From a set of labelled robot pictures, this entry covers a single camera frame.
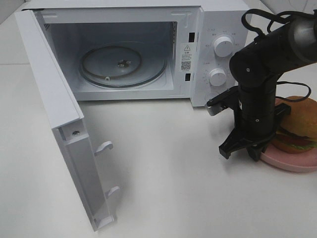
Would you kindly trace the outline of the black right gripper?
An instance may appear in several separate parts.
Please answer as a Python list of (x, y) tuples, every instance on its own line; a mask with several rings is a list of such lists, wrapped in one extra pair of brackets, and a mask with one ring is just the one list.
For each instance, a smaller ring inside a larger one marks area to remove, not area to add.
[(250, 158), (259, 161), (283, 117), (288, 114), (290, 106), (285, 103), (275, 105), (275, 99), (266, 102), (239, 99), (234, 111), (235, 127), (219, 146), (220, 154), (229, 159), (231, 153), (247, 148)]

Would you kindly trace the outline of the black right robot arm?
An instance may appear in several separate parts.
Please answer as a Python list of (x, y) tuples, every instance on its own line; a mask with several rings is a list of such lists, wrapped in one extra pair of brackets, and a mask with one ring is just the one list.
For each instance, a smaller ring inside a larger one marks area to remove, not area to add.
[(296, 16), (235, 53), (229, 63), (238, 82), (212, 99), (208, 105), (234, 111), (234, 129), (219, 146), (220, 154), (247, 149), (255, 161), (275, 136), (290, 106), (275, 105), (277, 81), (288, 71), (317, 61), (317, 19)]

